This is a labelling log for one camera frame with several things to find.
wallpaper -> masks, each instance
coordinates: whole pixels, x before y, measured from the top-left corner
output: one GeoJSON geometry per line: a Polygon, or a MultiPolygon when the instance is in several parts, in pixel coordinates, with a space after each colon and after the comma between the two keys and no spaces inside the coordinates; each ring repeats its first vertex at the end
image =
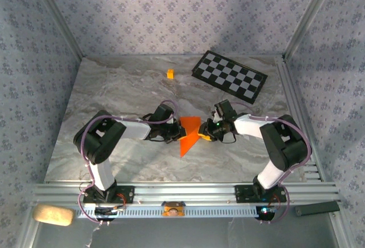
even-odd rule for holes
{"type": "Polygon", "coordinates": [[[310,0],[56,0],[86,56],[281,54],[310,0]]]}
{"type": "Polygon", "coordinates": [[[355,240],[365,247],[365,0],[325,0],[290,71],[355,240]]]}
{"type": "Polygon", "coordinates": [[[41,0],[0,0],[0,247],[42,182],[78,62],[41,0]]]}

small orange cube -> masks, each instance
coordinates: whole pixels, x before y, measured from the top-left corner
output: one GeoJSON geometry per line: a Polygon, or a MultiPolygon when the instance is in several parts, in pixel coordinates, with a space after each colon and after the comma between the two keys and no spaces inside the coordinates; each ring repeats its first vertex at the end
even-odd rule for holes
{"type": "Polygon", "coordinates": [[[167,78],[173,79],[173,70],[167,70],[167,78]]]}

beige sponge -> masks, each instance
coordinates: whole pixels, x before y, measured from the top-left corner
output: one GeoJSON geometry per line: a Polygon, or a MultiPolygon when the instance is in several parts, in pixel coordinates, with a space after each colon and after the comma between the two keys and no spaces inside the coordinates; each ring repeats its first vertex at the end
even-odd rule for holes
{"type": "Polygon", "coordinates": [[[33,209],[32,216],[39,222],[68,226],[74,219],[75,211],[54,205],[37,204],[33,209]]]}

gray marble table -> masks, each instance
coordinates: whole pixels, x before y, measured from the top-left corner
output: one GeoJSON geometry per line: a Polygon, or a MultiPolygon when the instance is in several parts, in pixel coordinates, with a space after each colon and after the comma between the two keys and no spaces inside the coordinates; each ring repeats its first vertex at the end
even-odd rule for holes
{"type": "MultiPolygon", "coordinates": [[[[173,99],[179,105],[180,116],[206,120],[219,101],[239,101],[191,76],[191,69],[200,58],[201,55],[84,58],[45,180],[90,179],[72,139],[100,109],[116,116],[138,117],[153,112],[162,100],[173,99]],[[166,77],[169,68],[175,70],[173,80],[166,77]]],[[[256,115],[288,113],[274,58],[230,58],[268,75],[252,106],[256,115]]],[[[245,107],[235,107],[238,112],[249,112],[245,107]]],[[[118,181],[251,181],[268,160],[263,142],[249,136],[238,136],[234,144],[200,139],[183,158],[179,143],[125,139],[119,141],[110,157],[118,181]]],[[[301,177],[299,170],[287,180],[299,181],[301,177]]]]}

black and white checkerboard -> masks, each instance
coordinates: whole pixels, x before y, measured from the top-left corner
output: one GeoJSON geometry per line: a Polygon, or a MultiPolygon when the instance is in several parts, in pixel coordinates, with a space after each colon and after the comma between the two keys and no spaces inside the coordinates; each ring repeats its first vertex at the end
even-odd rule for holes
{"type": "Polygon", "coordinates": [[[193,69],[193,76],[253,104],[267,75],[207,51],[193,69]]]}

